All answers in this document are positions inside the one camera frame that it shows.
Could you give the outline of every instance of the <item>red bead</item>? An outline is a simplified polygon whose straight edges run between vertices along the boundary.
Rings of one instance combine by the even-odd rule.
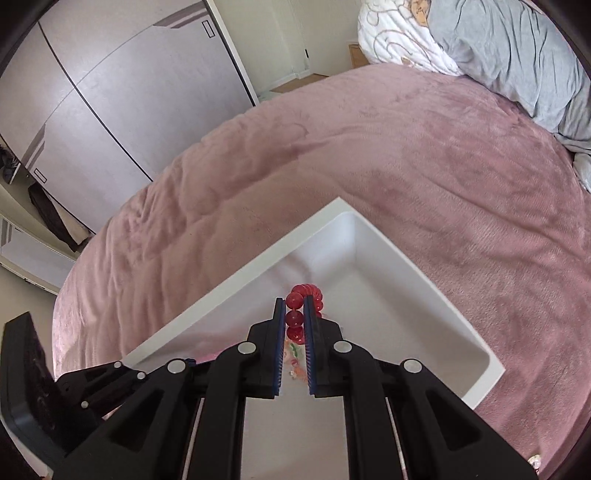
[[[300,327],[304,324],[304,314],[299,310],[290,310],[285,314],[285,323],[289,327]]]
[[[306,288],[306,295],[314,295],[314,285],[304,283],[304,287]]]
[[[301,296],[296,291],[291,292],[285,298],[285,305],[287,305],[287,308],[289,308],[289,309],[292,309],[292,310],[300,309],[303,304],[304,304],[304,297]]]
[[[289,327],[287,329],[287,338],[298,345],[304,344],[304,328],[303,327]]]
[[[295,287],[293,287],[291,289],[291,291],[299,293],[302,296],[302,298],[305,297],[306,295],[308,295],[306,293],[307,290],[306,290],[305,286],[303,286],[303,285],[296,285]]]

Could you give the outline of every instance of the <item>gray door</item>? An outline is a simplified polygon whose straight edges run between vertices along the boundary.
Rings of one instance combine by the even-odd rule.
[[[78,88],[151,178],[209,131],[252,107],[202,2],[130,39]]]
[[[1,220],[0,254],[24,271],[61,288],[74,262]]]
[[[41,128],[27,169],[97,232],[150,181],[72,91]]]

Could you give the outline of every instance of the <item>pillow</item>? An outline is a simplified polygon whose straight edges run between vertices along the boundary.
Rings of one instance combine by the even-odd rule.
[[[373,0],[359,13],[359,46],[370,63],[396,63],[460,76],[426,27],[427,0]]]
[[[577,154],[591,191],[591,81],[552,21],[525,0],[433,0],[427,21],[464,73],[519,103]]]

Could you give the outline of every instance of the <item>pink blanket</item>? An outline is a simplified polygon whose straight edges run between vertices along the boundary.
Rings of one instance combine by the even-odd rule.
[[[495,351],[507,372],[478,412],[551,473],[591,416],[591,196],[550,134],[465,77],[364,67],[210,133],[76,263],[56,374],[121,358],[338,196]]]

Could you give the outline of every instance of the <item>white plastic tray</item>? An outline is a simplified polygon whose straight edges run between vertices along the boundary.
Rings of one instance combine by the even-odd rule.
[[[342,199],[323,208],[131,352],[152,371],[171,358],[214,358],[272,317],[274,300],[314,283],[323,316],[375,358],[419,359],[471,408],[504,368],[470,323],[383,234]],[[243,478],[348,477],[340,399],[317,400],[284,375],[279,399],[248,400]]]

